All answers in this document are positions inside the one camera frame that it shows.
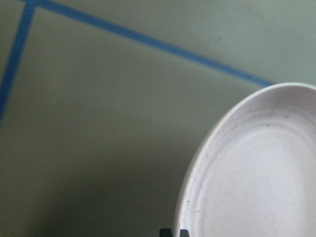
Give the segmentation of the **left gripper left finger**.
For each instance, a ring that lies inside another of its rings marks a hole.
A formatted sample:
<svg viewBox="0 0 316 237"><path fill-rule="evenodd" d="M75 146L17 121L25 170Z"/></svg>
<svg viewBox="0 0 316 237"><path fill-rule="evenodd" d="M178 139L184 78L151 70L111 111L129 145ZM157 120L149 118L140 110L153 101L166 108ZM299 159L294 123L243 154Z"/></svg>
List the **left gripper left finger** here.
<svg viewBox="0 0 316 237"><path fill-rule="evenodd" d="M159 237L172 237L172 230L170 228L160 229Z"/></svg>

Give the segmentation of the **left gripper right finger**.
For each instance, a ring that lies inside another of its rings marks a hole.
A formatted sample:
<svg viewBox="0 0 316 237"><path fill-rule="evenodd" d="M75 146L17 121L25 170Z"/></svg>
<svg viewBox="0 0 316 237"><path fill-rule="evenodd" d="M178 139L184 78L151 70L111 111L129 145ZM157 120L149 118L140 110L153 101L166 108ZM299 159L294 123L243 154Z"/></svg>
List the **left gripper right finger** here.
<svg viewBox="0 0 316 237"><path fill-rule="evenodd" d="M181 229L179 233L179 237L190 237L189 231L185 229Z"/></svg>

